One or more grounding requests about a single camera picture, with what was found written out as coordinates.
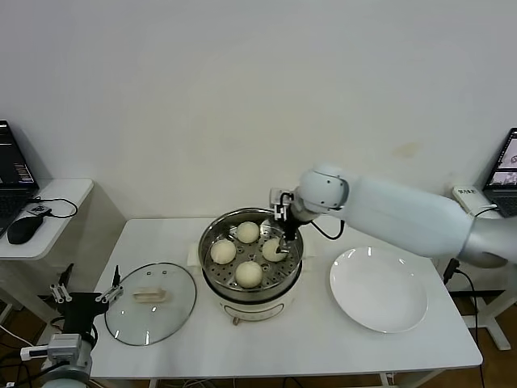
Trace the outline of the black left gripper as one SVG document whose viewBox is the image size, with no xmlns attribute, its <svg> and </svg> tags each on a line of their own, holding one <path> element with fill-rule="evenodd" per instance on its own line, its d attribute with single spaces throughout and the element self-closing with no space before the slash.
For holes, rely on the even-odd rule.
<svg viewBox="0 0 517 388">
<path fill-rule="evenodd" d="M 120 285 L 119 266 L 115 266 L 111 288 L 104 293 L 71 293 L 66 286 L 69 283 L 74 265 L 69 264 L 58 278 L 57 283 L 49 286 L 51 294 L 58 305 L 58 312 L 64 318 L 65 334 L 85 335 L 92 332 L 94 320 L 108 310 L 112 303 L 124 291 Z"/>
</svg>

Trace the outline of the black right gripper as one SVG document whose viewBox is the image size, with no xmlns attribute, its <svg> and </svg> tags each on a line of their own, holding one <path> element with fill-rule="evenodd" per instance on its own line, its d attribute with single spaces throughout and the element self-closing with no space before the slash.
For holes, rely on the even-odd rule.
<svg viewBox="0 0 517 388">
<path fill-rule="evenodd" d="M 286 255 L 290 252 L 290 250 L 289 247 L 284 246 L 286 245 L 286 242 L 291 242 L 296 238 L 296 233 L 301 226 L 301 221 L 292 213 L 291 209 L 288 209 L 285 213 L 284 219 L 280 224 L 283 228 L 284 238 L 276 239 L 279 246 L 277 253 Z"/>
</svg>

